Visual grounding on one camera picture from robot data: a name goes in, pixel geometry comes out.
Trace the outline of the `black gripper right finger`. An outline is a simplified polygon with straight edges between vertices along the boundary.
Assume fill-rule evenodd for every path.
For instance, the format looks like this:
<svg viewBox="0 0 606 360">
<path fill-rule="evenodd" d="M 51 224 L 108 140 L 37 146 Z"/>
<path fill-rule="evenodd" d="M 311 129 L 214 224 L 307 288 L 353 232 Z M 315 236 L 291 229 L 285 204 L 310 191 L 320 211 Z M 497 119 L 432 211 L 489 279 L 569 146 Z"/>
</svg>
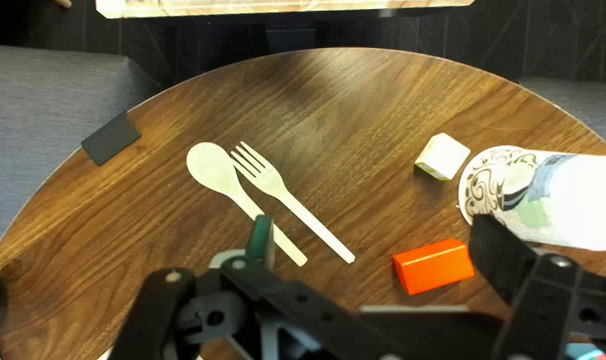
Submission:
<svg viewBox="0 0 606 360">
<path fill-rule="evenodd" d="M 572 336 L 606 354 L 606 275 L 531 249 L 494 216 L 472 220 L 467 248 L 476 269 L 509 305 L 491 350 L 496 360 L 567 360 Z"/>
</svg>

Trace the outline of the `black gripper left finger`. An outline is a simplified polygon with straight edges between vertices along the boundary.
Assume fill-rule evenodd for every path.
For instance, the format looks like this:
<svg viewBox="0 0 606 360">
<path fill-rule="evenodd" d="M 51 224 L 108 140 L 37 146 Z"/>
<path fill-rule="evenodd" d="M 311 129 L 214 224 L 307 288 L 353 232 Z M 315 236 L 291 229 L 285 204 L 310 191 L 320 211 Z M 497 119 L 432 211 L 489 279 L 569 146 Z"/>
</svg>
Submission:
<svg viewBox="0 0 606 360">
<path fill-rule="evenodd" d="M 382 329 L 301 282 L 284 282 L 246 256 L 196 278 L 185 267 L 151 272 L 108 360 L 194 360 L 227 340 L 243 360 L 408 360 Z"/>
</svg>

